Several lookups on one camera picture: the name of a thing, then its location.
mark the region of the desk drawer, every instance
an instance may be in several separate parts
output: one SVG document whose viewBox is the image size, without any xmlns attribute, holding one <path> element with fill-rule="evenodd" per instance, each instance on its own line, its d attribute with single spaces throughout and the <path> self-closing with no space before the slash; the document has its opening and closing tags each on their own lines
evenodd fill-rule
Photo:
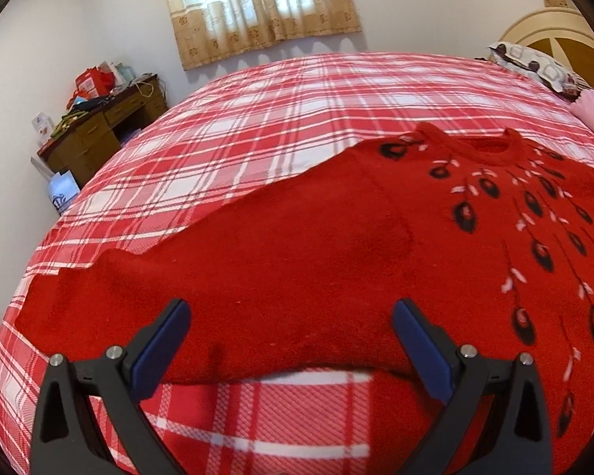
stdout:
<svg viewBox="0 0 594 475">
<path fill-rule="evenodd" d="M 165 112 L 167 112 L 168 107 L 167 103 L 165 103 L 165 100 L 163 100 L 163 98 L 155 98 L 150 99 L 147 102 L 145 110 L 147 111 L 150 123 L 153 123 L 158 118 L 160 118 Z"/>
<path fill-rule="evenodd" d="M 49 168 L 55 173 L 65 173 L 67 164 L 85 151 L 84 144 L 76 134 L 72 132 L 67 132 L 67 134 L 61 144 L 46 159 Z"/>
<path fill-rule="evenodd" d="M 143 105 L 140 94 L 133 94 L 124 101 L 117 103 L 112 109 L 105 112 L 106 121 L 111 128 L 121 123 Z"/>
<path fill-rule="evenodd" d="M 67 171 L 70 171 L 73 174 L 74 180 L 80 188 L 83 188 L 97 172 L 96 169 L 92 169 L 92 166 L 90 166 L 88 152 L 86 151 L 83 151 L 72 158 L 57 172 L 64 174 Z"/>
<path fill-rule="evenodd" d="M 106 132 L 110 131 L 110 127 L 100 112 L 90 118 L 83 125 L 77 127 L 75 134 L 82 141 L 82 144 L 87 148 L 92 144 L 95 144 Z"/>
<path fill-rule="evenodd" d="M 109 130 L 99 140 L 88 148 L 88 164 L 96 173 L 110 158 L 121 149 L 119 140 L 115 137 L 114 132 Z"/>
</svg>

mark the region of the beige curtain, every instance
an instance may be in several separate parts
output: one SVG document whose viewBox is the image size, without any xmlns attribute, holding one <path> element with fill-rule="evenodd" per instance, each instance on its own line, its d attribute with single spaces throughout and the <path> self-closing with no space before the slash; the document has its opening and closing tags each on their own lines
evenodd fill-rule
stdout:
<svg viewBox="0 0 594 475">
<path fill-rule="evenodd" d="M 167 0 L 185 69 L 286 39 L 360 31 L 352 0 Z"/>
</svg>

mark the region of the bed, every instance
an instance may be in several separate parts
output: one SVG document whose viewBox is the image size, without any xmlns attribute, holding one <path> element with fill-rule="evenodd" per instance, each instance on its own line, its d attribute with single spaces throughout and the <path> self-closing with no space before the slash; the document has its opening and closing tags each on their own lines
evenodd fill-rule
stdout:
<svg viewBox="0 0 594 475">
<path fill-rule="evenodd" d="M 0 444 L 27 473 L 48 359 L 13 326 L 35 274 L 144 252 L 257 187 L 351 145 L 431 122 L 453 134 L 510 127 L 594 167 L 594 134 L 569 104 L 485 61 L 411 53 L 326 54 L 206 85 L 134 138 L 36 250 L 0 328 Z M 365 473 L 371 374 L 313 369 L 214 386 L 162 385 L 143 409 L 190 473 Z M 132 470 L 102 404 L 95 414 Z"/>
</svg>

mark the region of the wooden headboard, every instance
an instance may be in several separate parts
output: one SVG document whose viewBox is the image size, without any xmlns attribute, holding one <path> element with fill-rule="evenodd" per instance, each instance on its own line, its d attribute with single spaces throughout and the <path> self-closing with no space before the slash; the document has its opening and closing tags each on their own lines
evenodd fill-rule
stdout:
<svg viewBox="0 0 594 475">
<path fill-rule="evenodd" d="M 526 14 L 500 41 L 547 53 L 594 87 L 594 32 L 578 10 L 548 7 Z"/>
</svg>

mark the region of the sweater neckline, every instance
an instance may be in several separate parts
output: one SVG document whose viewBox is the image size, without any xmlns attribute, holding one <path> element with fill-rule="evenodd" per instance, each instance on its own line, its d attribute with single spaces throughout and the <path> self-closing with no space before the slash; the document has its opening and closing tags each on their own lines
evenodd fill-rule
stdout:
<svg viewBox="0 0 594 475">
<path fill-rule="evenodd" d="M 459 139 L 431 123 L 420 123 L 417 131 L 431 142 L 476 162 L 489 166 L 508 166 L 523 158 L 524 142 L 520 133 L 507 128 L 501 135 L 467 136 Z"/>
</svg>

